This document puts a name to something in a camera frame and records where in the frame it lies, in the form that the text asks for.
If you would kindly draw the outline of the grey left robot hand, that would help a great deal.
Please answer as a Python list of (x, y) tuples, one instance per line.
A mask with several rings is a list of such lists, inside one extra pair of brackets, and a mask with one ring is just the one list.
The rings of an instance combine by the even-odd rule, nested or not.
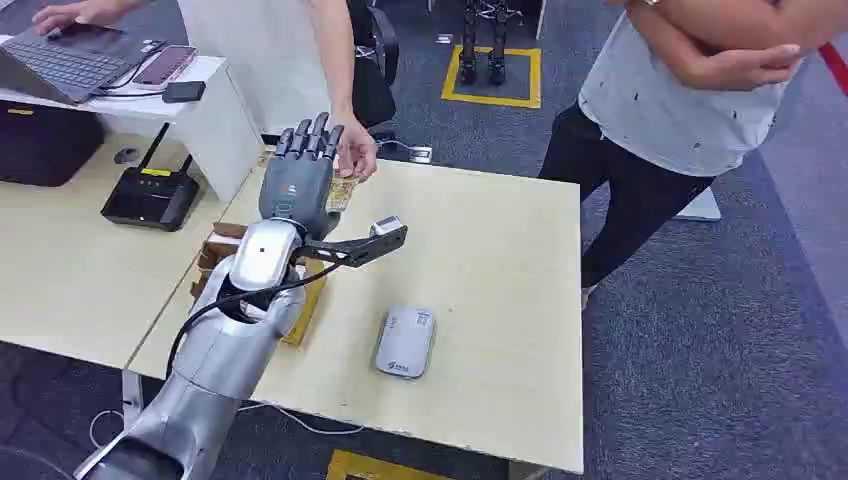
[(327, 211), (334, 161), (344, 127), (326, 129), (327, 112), (285, 129), (266, 162), (258, 209), (263, 219), (294, 222), (300, 235), (324, 239), (340, 215)]

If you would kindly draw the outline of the seated person's left hand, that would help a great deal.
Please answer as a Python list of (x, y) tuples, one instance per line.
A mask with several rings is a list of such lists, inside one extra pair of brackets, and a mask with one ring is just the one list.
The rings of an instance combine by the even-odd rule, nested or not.
[(330, 124), (343, 127), (337, 147), (337, 172), (344, 178), (367, 181), (377, 170), (373, 137), (353, 114), (331, 115)]

